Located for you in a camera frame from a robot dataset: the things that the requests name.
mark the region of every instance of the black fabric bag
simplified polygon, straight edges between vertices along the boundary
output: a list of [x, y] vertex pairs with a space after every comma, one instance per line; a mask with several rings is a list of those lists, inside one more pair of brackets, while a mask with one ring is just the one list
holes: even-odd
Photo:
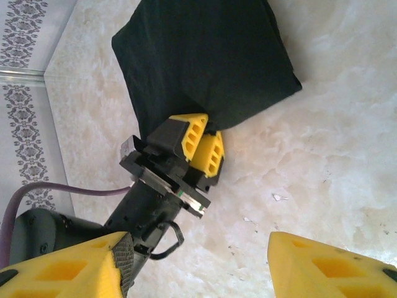
[[170, 115], [223, 130], [301, 89], [265, 0], [142, 0], [112, 47], [143, 140]]

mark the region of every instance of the purple cable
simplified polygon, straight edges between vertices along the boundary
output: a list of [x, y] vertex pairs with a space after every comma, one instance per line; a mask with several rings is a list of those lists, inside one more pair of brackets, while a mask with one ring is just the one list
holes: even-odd
[[67, 186], [58, 183], [50, 183], [50, 182], [35, 182], [30, 183], [25, 186], [22, 186], [18, 189], [14, 195], [11, 197], [7, 205], [6, 212], [4, 213], [4, 218], [1, 223], [0, 228], [0, 270], [9, 266], [10, 262], [10, 251], [11, 251], [11, 240], [12, 233], [14, 231], [15, 219], [17, 217], [17, 211], [20, 202], [24, 198], [24, 196], [34, 189], [45, 188], [45, 189], [54, 189], [57, 191], [68, 191], [74, 194], [85, 194], [88, 196], [114, 196], [116, 194], [123, 194], [130, 190], [129, 187], [115, 189], [113, 191], [93, 191], [90, 189], [77, 188], [72, 186]]

